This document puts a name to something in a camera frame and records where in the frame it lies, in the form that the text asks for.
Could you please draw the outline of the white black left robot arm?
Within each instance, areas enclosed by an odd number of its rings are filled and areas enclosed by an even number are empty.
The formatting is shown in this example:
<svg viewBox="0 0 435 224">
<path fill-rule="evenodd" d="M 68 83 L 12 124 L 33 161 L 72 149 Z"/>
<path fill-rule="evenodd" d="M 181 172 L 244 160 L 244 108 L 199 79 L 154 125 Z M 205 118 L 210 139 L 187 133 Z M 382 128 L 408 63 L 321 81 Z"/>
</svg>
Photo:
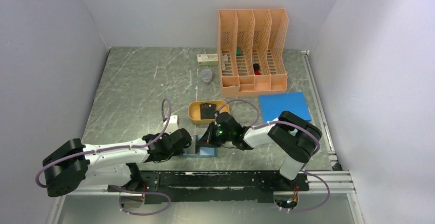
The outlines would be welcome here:
<svg viewBox="0 0 435 224">
<path fill-rule="evenodd" d="M 148 134 L 141 138 L 107 145 L 83 144 L 71 139 L 43 160 L 42 174 L 36 183 L 46 188 L 49 197 L 59 197 L 79 187 L 117 186 L 128 191 L 146 188 L 139 164 L 163 162 L 178 156 L 192 144 L 184 128 L 171 133 Z"/>
</svg>

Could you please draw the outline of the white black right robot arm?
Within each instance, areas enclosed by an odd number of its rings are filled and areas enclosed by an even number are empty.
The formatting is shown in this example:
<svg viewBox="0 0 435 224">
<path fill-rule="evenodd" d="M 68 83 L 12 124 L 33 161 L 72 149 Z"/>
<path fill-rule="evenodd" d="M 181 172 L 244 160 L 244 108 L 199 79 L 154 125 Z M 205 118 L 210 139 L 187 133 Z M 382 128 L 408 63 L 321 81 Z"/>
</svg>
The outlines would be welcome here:
<svg viewBox="0 0 435 224">
<path fill-rule="evenodd" d="M 230 142 L 236 149 L 245 151 L 276 144 L 287 154 L 276 181 L 282 190 L 290 190 L 296 184 L 298 173 L 319 151 L 321 137 L 320 129 L 289 111 L 258 126 L 242 126 L 232 115 L 223 112 L 209 124 L 195 145 L 219 148 Z"/>
</svg>

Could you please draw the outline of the yellow oval tray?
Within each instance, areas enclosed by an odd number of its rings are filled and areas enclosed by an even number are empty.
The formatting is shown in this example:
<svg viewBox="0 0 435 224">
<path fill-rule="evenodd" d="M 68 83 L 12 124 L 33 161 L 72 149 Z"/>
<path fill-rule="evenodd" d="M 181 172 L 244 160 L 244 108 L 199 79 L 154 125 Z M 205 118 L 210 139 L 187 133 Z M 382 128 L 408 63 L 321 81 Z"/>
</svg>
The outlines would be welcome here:
<svg viewBox="0 0 435 224">
<path fill-rule="evenodd" d="M 193 124 L 207 124 L 212 121 L 215 121 L 215 119 L 206 119 L 201 120 L 200 118 L 200 104 L 202 103 L 212 103 L 216 104 L 216 111 L 219 110 L 219 108 L 224 105 L 226 102 L 224 100 L 209 100 L 209 101 L 194 101 L 189 105 L 188 108 L 188 115 Z"/>
</svg>

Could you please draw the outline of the blue leather card holder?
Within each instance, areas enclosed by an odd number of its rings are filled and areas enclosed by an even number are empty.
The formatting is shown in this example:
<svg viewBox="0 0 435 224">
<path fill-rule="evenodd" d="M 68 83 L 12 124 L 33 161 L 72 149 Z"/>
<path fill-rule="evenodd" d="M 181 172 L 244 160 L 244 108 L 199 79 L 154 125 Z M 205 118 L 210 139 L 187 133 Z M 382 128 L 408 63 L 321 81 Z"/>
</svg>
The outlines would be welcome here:
<svg viewBox="0 0 435 224">
<path fill-rule="evenodd" d="M 214 147 L 205 147 L 205 146 L 197 146 L 196 144 L 199 142 L 198 135 L 193 135 L 192 144 L 183 150 L 183 153 L 180 157 L 192 157 L 192 158 L 201 158 L 201 157 L 217 157 L 218 149 Z"/>
</svg>

